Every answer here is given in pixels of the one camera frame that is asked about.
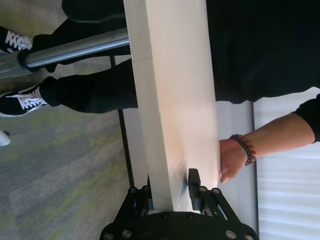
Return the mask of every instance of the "white shoelace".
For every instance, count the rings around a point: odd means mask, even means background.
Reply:
[[[22,49],[31,49],[32,48],[32,40],[27,36],[20,36],[17,33],[12,31],[8,31],[5,39],[5,43],[10,46],[14,46],[14,48],[18,48],[18,50]]]
[[[7,98],[17,98],[21,108],[29,109],[26,114],[31,111],[41,108],[43,105],[47,105],[46,101],[41,97],[39,87],[37,87],[33,92],[28,94],[16,94],[12,96],[7,96]]]

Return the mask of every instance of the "black sneaker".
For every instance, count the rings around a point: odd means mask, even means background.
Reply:
[[[0,26],[0,52],[13,53],[22,49],[31,49],[32,40]]]
[[[21,91],[0,95],[0,117],[22,117],[47,105],[41,97],[39,84]]]

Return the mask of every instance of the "bolt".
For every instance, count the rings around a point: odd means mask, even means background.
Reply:
[[[237,238],[236,233],[234,231],[232,231],[232,230],[226,231],[225,235],[230,239],[236,239]]]
[[[132,232],[130,231],[130,230],[123,230],[122,231],[122,237],[124,238],[124,239],[128,239],[128,238],[130,238],[131,236],[132,236]]]
[[[166,212],[161,213],[161,217],[163,217],[164,219],[167,219],[169,217],[169,214]]]
[[[107,233],[103,238],[104,240],[113,240],[115,237],[112,233]]]
[[[205,186],[201,186],[199,187],[199,191],[204,193],[205,191],[207,191],[207,188]]]
[[[194,214],[193,214],[192,212],[187,212],[187,213],[186,213],[186,217],[187,217],[188,219],[192,219],[192,218],[194,217]]]
[[[143,187],[142,187],[142,190],[143,190],[144,192],[149,192],[149,191],[150,191],[150,188],[149,188],[148,186],[143,186]]]
[[[219,194],[220,193],[220,190],[218,188],[212,188],[212,192],[214,194]]]
[[[245,240],[255,240],[255,238],[249,234],[244,235]]]
[[[137,189],[136,188],[130,188],[130,190],[129,190],[129,192],[131,193],[131,194],[135,194],[136,192],[137,192]]]

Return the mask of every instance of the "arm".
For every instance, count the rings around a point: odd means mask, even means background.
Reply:
[[[300,148],[320,140],[320,94],[296,112],[280,117],[245,135],[256,157]],[[245,166],[247,154],[235,140],[220,141],[222,183],[234,178]]]

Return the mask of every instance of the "wooden board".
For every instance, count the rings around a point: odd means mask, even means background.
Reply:
[[[124,0],[156,210],[191,209],[188,168],[217,186],[220,153],[205,0]]]

